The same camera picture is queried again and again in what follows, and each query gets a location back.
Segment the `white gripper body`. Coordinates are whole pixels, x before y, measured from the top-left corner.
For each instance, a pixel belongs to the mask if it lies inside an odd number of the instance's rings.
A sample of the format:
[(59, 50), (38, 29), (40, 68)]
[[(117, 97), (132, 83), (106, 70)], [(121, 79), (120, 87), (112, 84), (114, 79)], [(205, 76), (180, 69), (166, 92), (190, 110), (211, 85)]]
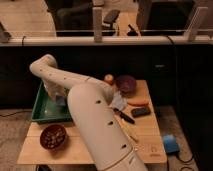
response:
[(66, 96), (66, 91), (62, 86), (47, 80), (43, 80), (43, 84), (47, 94), (53, 101), (56, 100), (57, 96)]

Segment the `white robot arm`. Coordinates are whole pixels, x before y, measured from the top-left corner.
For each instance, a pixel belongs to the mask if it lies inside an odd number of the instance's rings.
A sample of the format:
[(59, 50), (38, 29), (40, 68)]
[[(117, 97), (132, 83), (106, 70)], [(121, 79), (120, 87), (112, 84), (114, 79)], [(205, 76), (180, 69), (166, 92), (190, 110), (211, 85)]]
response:
[(114, 95), (110, 85), (58, 69), (56, 59), (49, 54), (34, 61), (30, 71), (69, 90), (71, 117), (98, 171), (148, 171), (109, 107)]

